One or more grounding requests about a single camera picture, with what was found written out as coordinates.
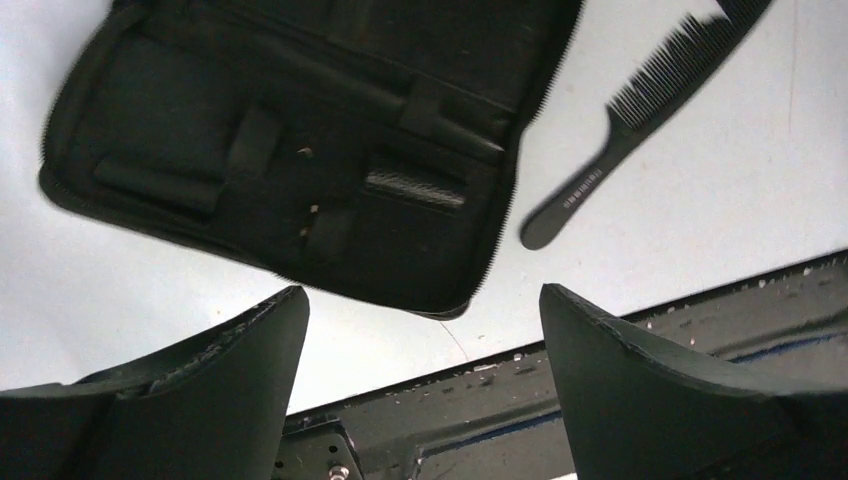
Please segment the black straight barber comb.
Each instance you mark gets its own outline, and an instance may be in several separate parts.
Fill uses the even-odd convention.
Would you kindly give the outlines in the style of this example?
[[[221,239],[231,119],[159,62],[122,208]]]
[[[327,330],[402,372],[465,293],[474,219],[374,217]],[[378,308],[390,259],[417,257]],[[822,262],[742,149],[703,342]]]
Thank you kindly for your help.
[[[375,169],[365,177],[365,190],[405,203],[448,212],[458,210],[466,202],[462,182],[428,172]]]

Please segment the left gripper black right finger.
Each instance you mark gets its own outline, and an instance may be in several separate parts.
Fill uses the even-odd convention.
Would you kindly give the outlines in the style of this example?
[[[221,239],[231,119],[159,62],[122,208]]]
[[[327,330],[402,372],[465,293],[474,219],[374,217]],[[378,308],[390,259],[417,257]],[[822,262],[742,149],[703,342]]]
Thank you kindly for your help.
[[[559,284],[539,311],[582,479],[843,479],[847,393],[690,350]]]

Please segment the black zippered tool case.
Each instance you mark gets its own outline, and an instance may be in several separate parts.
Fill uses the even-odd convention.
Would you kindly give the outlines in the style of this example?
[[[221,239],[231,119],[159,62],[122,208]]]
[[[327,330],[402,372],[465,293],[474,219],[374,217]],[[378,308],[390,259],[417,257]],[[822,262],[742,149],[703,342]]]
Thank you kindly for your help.
[[[76,214],[422,317],[484,282],[579,1],[116,1],[38,180]],[[436,210],[375,169],[460,181]]]

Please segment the black handled styling comb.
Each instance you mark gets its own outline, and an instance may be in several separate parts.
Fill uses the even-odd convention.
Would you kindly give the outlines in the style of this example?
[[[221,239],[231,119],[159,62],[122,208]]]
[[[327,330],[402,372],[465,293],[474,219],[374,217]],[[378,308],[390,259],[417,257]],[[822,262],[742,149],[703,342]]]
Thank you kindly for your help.
[[[585,166],[525,219],[531,251],[549,245],[600,185],[670,120],[722,67],[770,7],[769,1],[720,1],[704,19],[688,13],[605,104],[608,134]]]

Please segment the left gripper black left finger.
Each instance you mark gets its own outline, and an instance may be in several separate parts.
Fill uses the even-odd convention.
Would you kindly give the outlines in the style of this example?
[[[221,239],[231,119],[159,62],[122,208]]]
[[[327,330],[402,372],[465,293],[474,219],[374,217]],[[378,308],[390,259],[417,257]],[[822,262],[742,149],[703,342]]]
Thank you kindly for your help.
[[[1,394],[5,479],[267,479],[309,321],[286,288],[72,384]]]

